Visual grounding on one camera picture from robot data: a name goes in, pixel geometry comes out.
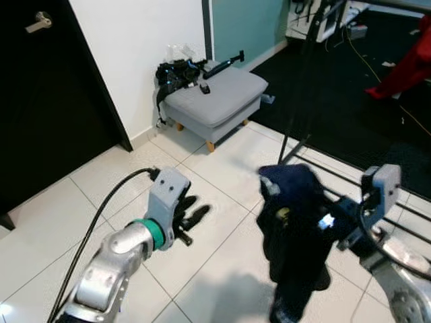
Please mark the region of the navy t-shirt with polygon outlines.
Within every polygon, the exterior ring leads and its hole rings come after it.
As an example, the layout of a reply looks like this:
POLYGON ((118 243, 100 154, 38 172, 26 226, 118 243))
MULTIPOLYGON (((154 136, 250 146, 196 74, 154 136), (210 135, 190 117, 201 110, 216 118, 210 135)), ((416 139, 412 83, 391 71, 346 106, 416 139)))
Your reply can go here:
POLYGON ((257 170, 263 198, 255 221, 263 235, 268 275, 276 284, 269 323, 300 323, 315 292, 331 286, 327 258, 335 237, 336 200, 306 164, 257 170))

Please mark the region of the grey ottoman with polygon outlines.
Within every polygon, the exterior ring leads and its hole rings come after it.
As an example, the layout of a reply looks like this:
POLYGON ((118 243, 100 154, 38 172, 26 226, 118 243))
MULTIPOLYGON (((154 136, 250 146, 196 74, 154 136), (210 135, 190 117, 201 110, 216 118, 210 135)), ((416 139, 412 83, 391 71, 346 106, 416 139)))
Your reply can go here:
POLYGON ((268 82, 249 71, 228 67, 205 81, 210 92, 199 88, 179 89, 166 96, 161 110, 176 123, 178 131, 190 129, 204 139, 213 153, 216 143, 235 127, 246 125, 261 107, 268 82))

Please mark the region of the clear plastic bag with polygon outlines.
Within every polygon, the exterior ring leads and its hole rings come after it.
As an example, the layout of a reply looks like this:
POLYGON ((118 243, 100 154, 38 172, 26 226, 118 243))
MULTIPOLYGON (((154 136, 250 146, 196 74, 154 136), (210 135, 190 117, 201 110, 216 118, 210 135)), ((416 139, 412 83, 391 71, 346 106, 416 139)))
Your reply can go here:
POLYGON ((188 43, 168 45, 163 62, 173 63, 175 61, 206 61, 206 53, 200 46, 188 43))

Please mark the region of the black door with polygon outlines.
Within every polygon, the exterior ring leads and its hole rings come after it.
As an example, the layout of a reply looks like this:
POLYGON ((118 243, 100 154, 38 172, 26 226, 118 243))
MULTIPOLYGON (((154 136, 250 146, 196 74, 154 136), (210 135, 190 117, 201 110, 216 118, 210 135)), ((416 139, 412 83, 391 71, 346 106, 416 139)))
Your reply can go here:
POLYGON ((0 0, 0 216, 130 140, 70 0, 0 0), (49 30, 25 27, 46 11, 49 30))

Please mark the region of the red cloth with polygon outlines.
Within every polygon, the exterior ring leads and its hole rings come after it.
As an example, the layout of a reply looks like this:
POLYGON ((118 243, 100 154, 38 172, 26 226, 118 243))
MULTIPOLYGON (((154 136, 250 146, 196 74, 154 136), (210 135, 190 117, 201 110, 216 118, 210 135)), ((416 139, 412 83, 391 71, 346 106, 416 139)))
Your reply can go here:
POLYGON ((431 19, 423 15, 418 30, 420 37, 390 74, 377 86, 364 90, 375 100, 391 98, 405 92, 431 76, 431 19))

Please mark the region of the white shelf unit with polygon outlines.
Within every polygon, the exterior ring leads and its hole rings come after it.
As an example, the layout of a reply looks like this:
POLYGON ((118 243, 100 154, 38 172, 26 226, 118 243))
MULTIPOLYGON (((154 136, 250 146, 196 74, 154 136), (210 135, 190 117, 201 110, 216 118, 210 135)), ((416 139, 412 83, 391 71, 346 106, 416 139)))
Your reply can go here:
POLYGON ((284 37, 305 40, 318 21, 315 41, 323 42, 352 24, 369 7, 369 3, 358 0, 290 0, 284 37))

